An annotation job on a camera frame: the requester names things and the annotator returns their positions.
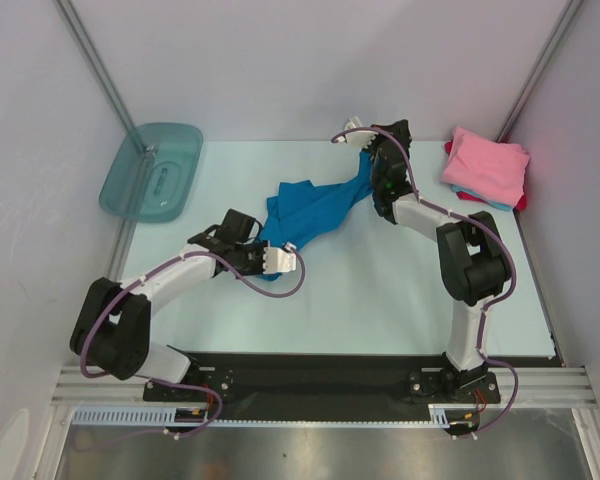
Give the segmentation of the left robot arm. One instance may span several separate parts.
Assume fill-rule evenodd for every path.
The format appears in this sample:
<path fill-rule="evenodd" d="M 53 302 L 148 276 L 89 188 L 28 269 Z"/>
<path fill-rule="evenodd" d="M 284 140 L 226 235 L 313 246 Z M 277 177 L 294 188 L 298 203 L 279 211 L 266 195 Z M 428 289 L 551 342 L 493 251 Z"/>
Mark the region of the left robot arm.
<path fill-rule="evenodd" d="M 166 381 L 177 398 L 194 397 L 201 387 L 193 360 L 151 340 L 152 318 L 196 284 L 222 272 L 244 279 L 264 272 L 268 243 L 252 236 L 257 219 L 230 209 L 220 224 L 191 237 L 175 257 L 127 282 L 106 277 L 86 294 L 70 338 L 86 378 L 111 375 Z"/>

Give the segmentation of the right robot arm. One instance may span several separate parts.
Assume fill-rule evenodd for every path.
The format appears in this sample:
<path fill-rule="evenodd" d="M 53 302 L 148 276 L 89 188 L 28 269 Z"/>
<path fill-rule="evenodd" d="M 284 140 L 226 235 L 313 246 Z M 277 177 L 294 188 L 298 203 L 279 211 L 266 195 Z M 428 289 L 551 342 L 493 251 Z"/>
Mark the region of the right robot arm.
<path fill-rule="evenodd" d="M 494 218 L 481 211 L 462 216 L 424 199 L 411 178 L 406 120 L 373 126 L 365 150 L 372 170 L 374 207 L 388 222 L 435 242 L 441 279 L 454 300 L 451 337 L 445 356 L 453 369 L 441 376 L 443 393 L 464 401 L 477 389 L 471 371 L 484 365 L 488 310 L 506 283 L 515 286 L 512 258 Z"/>

